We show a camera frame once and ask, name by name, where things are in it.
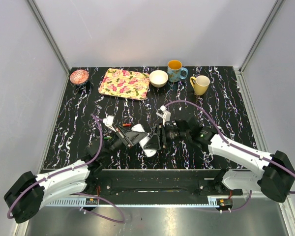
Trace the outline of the white remote control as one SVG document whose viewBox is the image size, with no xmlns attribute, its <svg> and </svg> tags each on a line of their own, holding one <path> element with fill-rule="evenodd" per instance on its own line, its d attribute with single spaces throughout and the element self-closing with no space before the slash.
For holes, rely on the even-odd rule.
<svg viewBox="0 0 295 236">
<path fill-rule="evenodd" d="M 136 124 L 131 128 L 132 131 L 137 131 L 137 132 L 145 132 L 143 126 L 141 124 Z M 143 149 L 143 152 L 145 153 L 146 157 L 153 157 L 156 153 L 157 150 L 155 149 L 146 149 L 144 146 L 147 144 L 149 141 L 149 136 L 146 135 L 142 140 L 139 141 L 139 144 L 141 148 Z"/>
</svg>

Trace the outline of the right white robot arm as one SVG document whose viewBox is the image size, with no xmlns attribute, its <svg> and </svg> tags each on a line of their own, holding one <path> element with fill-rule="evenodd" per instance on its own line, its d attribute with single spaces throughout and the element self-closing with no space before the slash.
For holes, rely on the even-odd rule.
<svg viewBox="0 0 295 236">
<path fill-rule="evenodd" d="M 295 170 L 285 153 L 272 154 L 231 141 L 215 128 L 200 126 L 194 119 L 157 125 L 144 148 L 162 150 L 175 141 L 191 144 L 207 154 L 244 167 L 243 170 L 221 169 L 208 184 L 208 192 L 225 195 L 235 189 L 259 191 L 269 199 L 283 203 L 295 181 Z"/>
</svg>

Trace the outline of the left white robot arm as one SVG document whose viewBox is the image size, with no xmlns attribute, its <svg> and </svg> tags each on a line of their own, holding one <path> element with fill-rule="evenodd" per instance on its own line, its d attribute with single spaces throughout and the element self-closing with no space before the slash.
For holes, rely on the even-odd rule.
<svg viewBox="0 0 295 236">
<path fill-rule="evenodd" d="M 85 155 L 67 167 L 44 174 L 25 172 L 4 195 L 8 219 L 24 223 L 49 203 L 71 194 L 95 192 L 93 178 L 104 168 L 106 158 L 122 147 L 131 148 L 148 136 L 147 132 L 116 128 L 112 138 L 101 135 L 92 140 Z"/>
</svg>

